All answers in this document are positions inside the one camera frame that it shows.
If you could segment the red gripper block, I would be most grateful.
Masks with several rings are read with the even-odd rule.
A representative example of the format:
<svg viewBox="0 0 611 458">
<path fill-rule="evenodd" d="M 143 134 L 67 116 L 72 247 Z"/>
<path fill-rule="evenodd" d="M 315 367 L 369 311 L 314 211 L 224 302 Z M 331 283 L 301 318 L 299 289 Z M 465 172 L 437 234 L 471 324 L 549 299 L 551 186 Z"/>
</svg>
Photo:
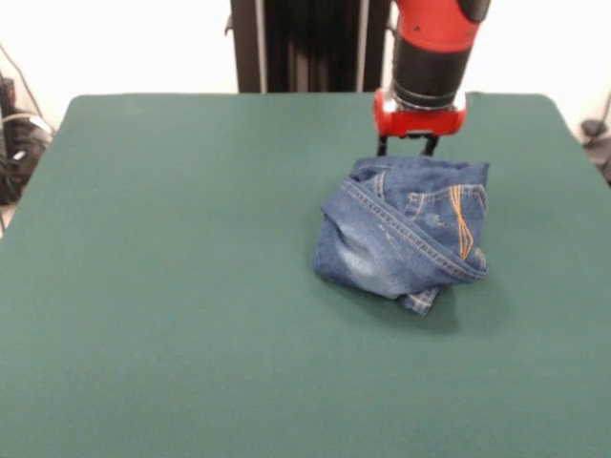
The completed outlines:
<svg viewBox="0 0 611 458">
<path fill-rule="evenodd" d="M 388 137 L 429 135 L 422 156 L 433 156 L 437 137 L 454 135 L 462 127 L 467 114 L 467 97 L 460 92 L 453 105 L 437 111 L 405 108 L 390 91 L 378 89 L 373 98 L 373 118 L 378 132 L 377 156 L 386 156 Z"/>
</svg>

